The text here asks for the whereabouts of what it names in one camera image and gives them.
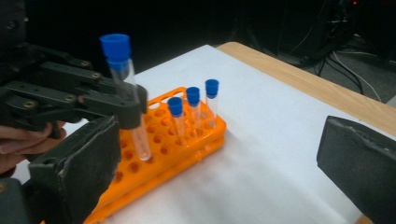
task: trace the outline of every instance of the finger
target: finger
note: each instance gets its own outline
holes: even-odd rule
[[[66,130],[61,129],[60,134],[61,134],[60,139],[47,138],[44,141],[41,141],[36,145],[19,150],[19,151],[15,152],[15,154],[37,154],[37,153],[46,152],[46,151],[52,149],[53,147],[55,147],[58,143],[60,143],[66,137]]]
[[[19,151],[27,147],[32,147],[46,139],[47,139],[46,137],[37,138],[33,140],[1,139],[0,154],[8,154],[11,152]]]
[[[46,124],[46,127],[41,132],[31,132],[24,129],[15,129],[6,126],[0,126],[0,139],[21,139],[21,140],[29,140],[35,138],[43,138],[47,137],[51,132],[51,125],[49,123]]]
[[[20,163],[24,159],[25,158],[22,155],[14,155],[14,154],[0,155],[0,174],[15,167],[18,163]]]

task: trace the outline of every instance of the test tube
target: test tube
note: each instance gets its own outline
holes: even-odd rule
[[[192,134],[197,137],[201,130],[201,105],[199,103],[200,93],[197,87],[189,87],[186,89],[187,100],[190,106],[191,118],[193,122]]]
[[[134,64],[131,59],[129,36],[121,34],[103,35],[100,37],[100,41],[111,76],[116,84],[117,94],[122,98],[139,102],[137,86],[134,81]],[[127,77],[130,77],[131,83],[123,81]],[[147,161],[151,158],[145,127],[143,114],[141,114],[140,125],[130,130],[137,155],[142,161]]]
[[[168,100],[168,108],[176,124],[178,141],[182,145],[185,137],[183,101],[179,97],[172,97]]]
[[[215,79],[208,79],[205,82],[206,90],[206,106],[207,106],[207,120],[212,128],[216,128],[216,117],[218,115],[218,91],[219,82]]]

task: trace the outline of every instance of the test tube rack hole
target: test tube rack hole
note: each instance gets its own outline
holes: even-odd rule
[[[189,111],[186,88],[169,91],[148,102],[148,113],[144,117],[151,158],[141,161],[135,152],[132,136],[120,131],[121,161],[113,182],[101,196],[96,208],[85,223],[98,223],[116,213],[152,189],[182,171],[200,162],[224,144],[226,123],[217,116],[216,127],[208,125],[202,118],[202,127],[194,128]],[[177,136],[172,115],[167,109],[167,100],[172,97],[183,100],[186,134],[183,141]],[[203,114],[207,110],[201,102]]]

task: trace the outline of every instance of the black cable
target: black cable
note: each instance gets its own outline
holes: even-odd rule
[[[326,3],[327,3],[327,0],[324,0],[323,5],[322,5],[321,8],[320,8],[320,12],[319,12],[318,15],[317,15],[317,19],[315,20],[314,23],[312,23],[311,28],[309,29],[308,33],[306,33],[306,35],[305,35],[305,37],[303,38],[303,40],[301,40],[300,43],[298,43],[296,46],[294,46],[294,48],[293,48],[291,51],[289,51],[288,54],[292,54],[292,53],[293,53],[297,48],[299,48],[299,47],[305,42],[305,40],[311,35],[312,31],[314,30],[314,27],[315,27],[315,26],[317,25],[317,23],[318,23],[318,19],[319,19],[319,17],[320,17],[321,14],[322,14],[323,9],[324,9],[325,6],[326,6]]]
[[[330,55],[327,56],[327,59],[329,59],[329,60],[332,61],[333,63],[335,63],[335,64],[337,64],[338,66],[340,66],[340,67],[342,67],[342,68],[345,69],[345,67],[344,67],[343,65],[341,65],[341,64],[340,64],[339,62],[337,62],[336,60],[332,59],[332,58],[330,57]],[[327,65],[329,65],[332,69],[334,69],[335,71],[337,71],[337,72],[340,73],[341,75],[345,76],[345,77],[346,77],[347,79],[349,79],[350,81],[352,81],[352,82],[359,88],[360,94],[364,95],[363,87],[362,87],[362,85],[361,85],[361,81],[355,76],[355,74],[352,74],[352,73],[349,72],[347,69],[345,69],[346,71],[348,71],[348,73],[349,73],[350,75],[352,75],[352,76],[355,78],[355,79],[353,79],[352,77],[350,77],[350,76],[347,75],[346,73],[340,71],[339,69],[337,69],[336,67],[334,67],[332,64],[330,64],[330,63],[327,61],[327,59],[325,58],[325,63],[326,63]]]
[[[320,61],[319,70],[318,70],[318,73],[317,73],[317,76],[318,76],[318,77],[320,77],[321,72],[323,71],[323,67],[324,67],[324,64],[325,64],[325,60],[326,60],[326,58],[323,57],[322,60]]]

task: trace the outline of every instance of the blue cap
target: blue cap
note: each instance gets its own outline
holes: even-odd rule
[[[183,112],[183,103],[180,97],[172,97],[168,100],[168,108],[173,117],[180,117]]]
[[[206,96],[210,99],[215,98],[218,95],[219,82],[215,79],[208,79],[205,82]]]
[[[199,104],[199,89],[196,87],[189,87],[186,89],[187,100],[190,106],[198,106]]]
[[[109,63],[123,63],[131,58],[132,52],[128,35],[102,35],[99,39]]]

